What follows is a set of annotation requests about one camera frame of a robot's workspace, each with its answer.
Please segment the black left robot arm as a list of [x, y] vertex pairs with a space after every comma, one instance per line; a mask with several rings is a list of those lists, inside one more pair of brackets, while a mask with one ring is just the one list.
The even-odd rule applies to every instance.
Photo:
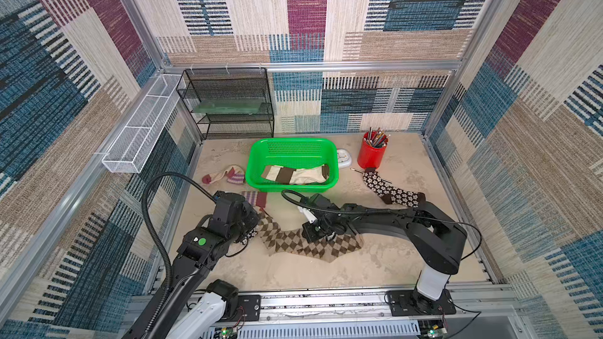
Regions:
[[209, 276], [234, 243], [256, 228], [259, 216], [236, 193], [215, 193], [215, 210], [206, 227], [199, 226], [183, 237], [166, 277], [125, 338], [165, 338], [197, 287]]

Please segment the dark floral pattern sock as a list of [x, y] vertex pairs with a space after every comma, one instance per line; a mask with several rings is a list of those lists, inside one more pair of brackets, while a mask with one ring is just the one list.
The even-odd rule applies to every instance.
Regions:
[[418, 207], [426, 201], [426, 196], [422, 192], [403, 190], [386, 182], [375, 168], [364, 171], [362, 178], [365, 185], [387, 205]]

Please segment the brown argyle sock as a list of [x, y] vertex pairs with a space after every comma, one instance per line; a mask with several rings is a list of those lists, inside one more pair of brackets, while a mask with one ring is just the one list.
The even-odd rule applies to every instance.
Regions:
[[336, 235], [333, 239], [320, 239], [311, 243], [302, 234], [302, 229], [282, 232], [276, 241], [276, 251], [331, 263], [339, 257], [361, 250], [364, 245], [359, 235]]
[[256, 227], [258, 237], [264, 243], [269, 255], [289, 253], [302, 255], [302, 229], [283, 230], [265, 210], [260, 209], [260, 221]]

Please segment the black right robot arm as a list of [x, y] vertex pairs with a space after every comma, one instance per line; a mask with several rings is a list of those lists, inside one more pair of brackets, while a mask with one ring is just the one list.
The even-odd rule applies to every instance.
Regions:
[[467, 233], [431, 202], [401, 210], [367, 208], [353, 203], [341, 207], [326, 197], [301, 196], [297, 206], [313, 218], [303, 224], [302, 235], [310, 243], [336, 235], [375, 234], [408, 240], [424, 261], [411, 290], [386, 292], [393, 316], [454, 315], [456, 307], [446, 289], [459, 272]]

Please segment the cream brown striped sock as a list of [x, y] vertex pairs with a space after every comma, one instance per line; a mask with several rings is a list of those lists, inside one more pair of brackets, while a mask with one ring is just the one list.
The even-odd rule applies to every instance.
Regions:
[[322, 184], [330, 176], [327, 164], [311, 169], [295, 169], [286, 166], [267, 166], [262, 172], [262, 178], [280, 185], [313, 185]]

